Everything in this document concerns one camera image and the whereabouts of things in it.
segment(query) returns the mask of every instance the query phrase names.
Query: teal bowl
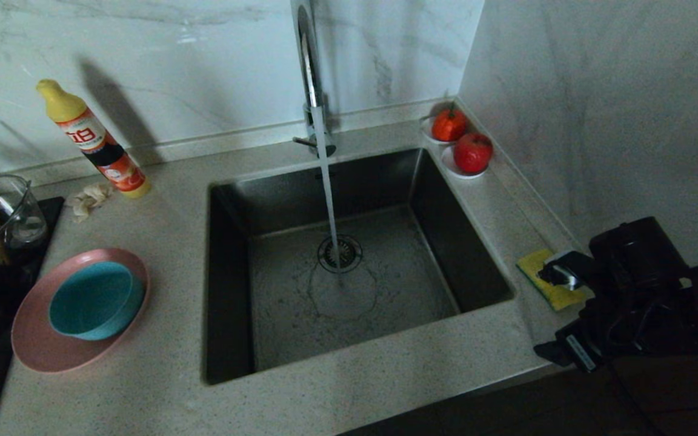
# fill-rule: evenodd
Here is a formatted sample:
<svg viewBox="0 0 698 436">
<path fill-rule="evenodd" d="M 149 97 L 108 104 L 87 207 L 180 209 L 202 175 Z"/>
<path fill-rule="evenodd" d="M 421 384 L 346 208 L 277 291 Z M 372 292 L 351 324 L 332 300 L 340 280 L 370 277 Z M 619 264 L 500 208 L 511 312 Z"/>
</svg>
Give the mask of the teal bowl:
<svg viewBox="0 0 698 436">
<path fill-rule="evenodd" d="M 102 340 L 118 334 L 133 320 L 144 287 L 128 268 L 99 262 L 77 271 L 50 301 L 50 326 L 66 336 Z"/>
</svg>

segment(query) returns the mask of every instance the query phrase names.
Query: countertop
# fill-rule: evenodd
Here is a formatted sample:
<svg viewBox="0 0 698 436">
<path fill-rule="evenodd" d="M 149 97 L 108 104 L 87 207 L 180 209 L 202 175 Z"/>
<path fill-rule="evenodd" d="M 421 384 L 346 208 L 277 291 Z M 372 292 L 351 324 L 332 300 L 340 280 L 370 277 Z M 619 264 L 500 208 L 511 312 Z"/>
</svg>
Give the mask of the countertop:
<svg viewBox="0 0 698 436">
<path fill-rule="evenodd" d="M 441 148 L 419 134 L 418 122 L 339 133 L 335 141 L 331 162 L 426 147 L 440 165 Z M 206 385 L 208 186 L 316 166 L 306 147 L 273 144 L 147 166 L 149 194 L 116 194 L 84 223 L 64 208 L 42 273 L 83 251 L 117 246 L 144 260 L 152 298 L 122 343 L 86 367 L 46 375 L 13 359 L 0 434 L 337 434 L 547 365 L 533 345 L 551 340 L 579 307 L 553 312 L 515 262 L 569 242 L 500 152 L 483 176 L 446 179 L 511 285 L 512 300 Z M 35 191 L 39 198 L 69 196 L 100 181 Z"/>
</svg>

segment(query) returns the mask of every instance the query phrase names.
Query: chrome faucet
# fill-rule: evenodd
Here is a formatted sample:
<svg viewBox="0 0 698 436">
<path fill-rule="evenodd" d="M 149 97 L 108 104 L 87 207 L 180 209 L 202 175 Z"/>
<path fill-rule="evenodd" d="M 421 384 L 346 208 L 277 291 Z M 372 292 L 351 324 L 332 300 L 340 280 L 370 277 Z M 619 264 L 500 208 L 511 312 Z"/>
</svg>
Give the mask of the chrome faucet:
<svg viewBox="0 0 698 436">
<path fill-rule="evenodd" d="M 330 138 L 330 132 L 326 125 L 315 126 L 312 116 L 314 111 L 320 111 L 322 113 L 321 119 L 325 119 L 324 95 L 322 94 L 322 83 L 319 82 L 319 62 L 317 61 L 316 33 L 311 1 L 291 0 L 290 3 L 293 6 L 293 24 L 296 30 L 298 55 L 303 76 L 303 90 L 305 91 L 303 113 L 307 128 L 307 138 L 293 138 L 293 141 L 308 145 L 316 150 L 316 129 L 322 129 L 327 139 L 327 155 L 330 156 L 336 151 L 336 146 L 333 145 L 332 138 Z"/>
</svg>

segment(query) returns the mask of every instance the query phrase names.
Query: yellow sponge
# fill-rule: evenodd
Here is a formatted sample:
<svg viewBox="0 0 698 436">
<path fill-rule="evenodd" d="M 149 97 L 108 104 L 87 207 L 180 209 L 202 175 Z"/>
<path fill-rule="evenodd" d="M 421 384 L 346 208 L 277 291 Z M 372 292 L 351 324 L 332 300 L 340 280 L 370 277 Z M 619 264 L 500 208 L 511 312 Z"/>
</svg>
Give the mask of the yellow sponge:
<svg viewBox="0 0 698 436">
<path fill-rule="evenodd" d="M 537 276 L 537 272 L 543 269 L 545 260 L 552 255 L 553 253 L 551 253 L 550 250 L 535 251 L 532 254 L 521 257 L 521 259 L 516 262 L 516 266 L 518 266 L 522 273 L 532 281 L 532 284 L 535 285 L 537 290 L 543 294 L 548 304 L 550 304 L 554 310 L 559 311 L 567 306 L 584 301 L 587 296 L 579 289 L 571 291 L 564 286 L 554 286 L 541 280 Z"/>
</svg>

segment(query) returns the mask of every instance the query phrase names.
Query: marble wall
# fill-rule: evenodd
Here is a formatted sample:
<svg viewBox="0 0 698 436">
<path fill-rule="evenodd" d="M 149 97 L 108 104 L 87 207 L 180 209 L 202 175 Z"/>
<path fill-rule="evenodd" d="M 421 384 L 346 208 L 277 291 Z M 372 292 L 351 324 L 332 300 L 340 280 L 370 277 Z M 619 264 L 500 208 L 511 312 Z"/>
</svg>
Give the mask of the marble wall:
<svg viewBox="0 0 698 436">
<path fill-rule="evenodd" d="M 581 243 L 654 215 L 698 263 L 698 2 L 489 0 L 459 94 Z"/>
<path fill-rule="evenodd" d="M 455 94 L 483 2 L 315 4 L 325 92 L 348 113 Z M 127 146 L 298 121 L 305 101 L 289 0 L 0 0 L 2 171 L 78 156 L 41 78 Z"/>
</svg>

